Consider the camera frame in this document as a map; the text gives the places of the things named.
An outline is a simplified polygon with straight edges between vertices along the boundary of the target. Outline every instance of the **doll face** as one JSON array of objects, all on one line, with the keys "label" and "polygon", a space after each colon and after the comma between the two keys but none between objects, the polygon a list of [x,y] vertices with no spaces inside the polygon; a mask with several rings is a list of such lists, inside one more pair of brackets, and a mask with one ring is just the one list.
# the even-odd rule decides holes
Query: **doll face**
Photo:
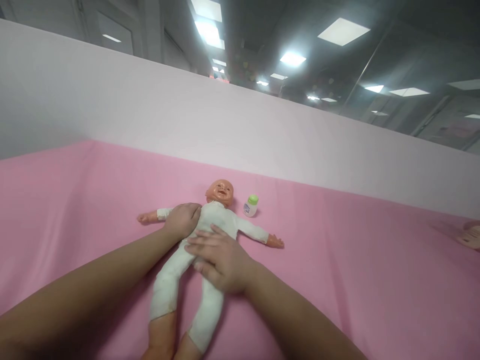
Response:
[{"label": "doll face", "polygon": [[456,239],[468,248],[480,250],[480,225],[472,226]]},{"label": "doll face", "polygon": [[228,180],[214,181],[205,193],[207,203],[218,201],[228,208],[234,200],[234,187]]}]

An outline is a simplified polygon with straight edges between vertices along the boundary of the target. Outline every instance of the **doll leg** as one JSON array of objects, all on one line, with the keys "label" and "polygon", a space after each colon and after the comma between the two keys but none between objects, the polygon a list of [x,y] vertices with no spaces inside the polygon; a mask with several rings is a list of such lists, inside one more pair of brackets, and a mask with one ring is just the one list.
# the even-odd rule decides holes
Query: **doll leg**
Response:
[{"label": "doll leg", "polygon": [[148,349],[143,354],[144,360],[170,360],[173,357],[179,281],[195,259],[194,255],[185,251],[184,246],[185,243],[181,242],[178,250],[163,265],[153,284],[148,324]]},{"label": "doll leg", "polygon": [[175,359],[198,360],[209,347],[222,313],[224,294],[206,278],[202,278],[200,307],[191,323],[190,330],[181,339]]}]

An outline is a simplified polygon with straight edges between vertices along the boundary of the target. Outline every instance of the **baby doll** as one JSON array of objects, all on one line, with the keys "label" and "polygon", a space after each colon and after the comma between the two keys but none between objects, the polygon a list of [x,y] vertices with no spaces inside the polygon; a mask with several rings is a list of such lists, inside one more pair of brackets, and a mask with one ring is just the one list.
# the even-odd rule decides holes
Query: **baby doll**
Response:
[{"label": "baby doll", "polygon": [[[211,224],[217,225],[233,239],[240,230],[248,237],[264,243],[271,248],[282,249],[284,243],[275,235],[269,234],[261,227],[254,226],[248,220],[235,215],[227,208],[232,205],[234,187],[224,179],[215,181],[205,193],[206,204],[202,206],[200,218],[190,237],[195,231],[211,232]],[[158,209],[138,216],[137,220],[146,225],[165,220],[171,208]],[[178,250],[168,259],[156,276],[153,285],[153,298],[150,306],[150,324],[148,326],[149,348],[143,359],[159,359],[165,349],[174,344],[171,334],[175,334],[177,295],[182,274],[195,260],[195,256],[185,251],[187,239],[183,239]],[[177,354],[182,358],[198,359],[205,353],[222,312],[224,294],[217,290],[207,279],[202,279],[202,295],[198,311],[190,329],[183,335]]]}]

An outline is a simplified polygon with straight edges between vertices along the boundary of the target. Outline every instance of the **pink object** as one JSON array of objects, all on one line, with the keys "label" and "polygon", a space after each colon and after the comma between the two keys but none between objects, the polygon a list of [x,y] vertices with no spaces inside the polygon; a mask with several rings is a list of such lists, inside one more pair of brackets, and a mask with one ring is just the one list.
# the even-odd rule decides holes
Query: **pink object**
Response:
[{"label": "pink object", "polygon": [[[241,245],[369,359],[480,358],[480,255],[437,230],[465,218],[95,141],[0,161],[0,313],[159,228],[137,222],[144,209],[202,203],[219,178],[236,185],[232,210],[241,217],[241,200],[258,194],[251,221],[285,241],[272,251],[240,235]],[[100,359],[145,350],[152,280],[124,306]],[[183,286],[180,334],[197,310],[200,275],[187,271]],[[205,358],[282,356],[250,305],[229,297]]]}]

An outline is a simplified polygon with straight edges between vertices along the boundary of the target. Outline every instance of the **white partition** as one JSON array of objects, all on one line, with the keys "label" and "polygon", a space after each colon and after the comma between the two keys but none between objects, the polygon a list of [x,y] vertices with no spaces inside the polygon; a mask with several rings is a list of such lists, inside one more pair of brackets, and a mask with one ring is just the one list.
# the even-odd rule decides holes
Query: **white partition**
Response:
[{"label": "white partition", "polygon": [[0,20],[0,156],[96,139],[480,218],[480,157]]}]

